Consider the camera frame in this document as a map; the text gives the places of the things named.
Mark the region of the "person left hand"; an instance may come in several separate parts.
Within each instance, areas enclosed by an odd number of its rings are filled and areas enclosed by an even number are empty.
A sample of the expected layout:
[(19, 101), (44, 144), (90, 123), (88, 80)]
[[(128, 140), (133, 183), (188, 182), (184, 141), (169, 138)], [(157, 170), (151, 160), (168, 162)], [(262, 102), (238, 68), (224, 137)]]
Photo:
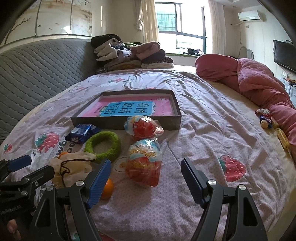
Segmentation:
[(15, 240), (21, 240), (21, 235), (20, 232), (18, 230), (18, 225), (16, 223), (16, 220), (10, 220), (7, 225), (6, 225), (8, 231), (10, 232), (10, 234), (12, 234), (13, 238)]

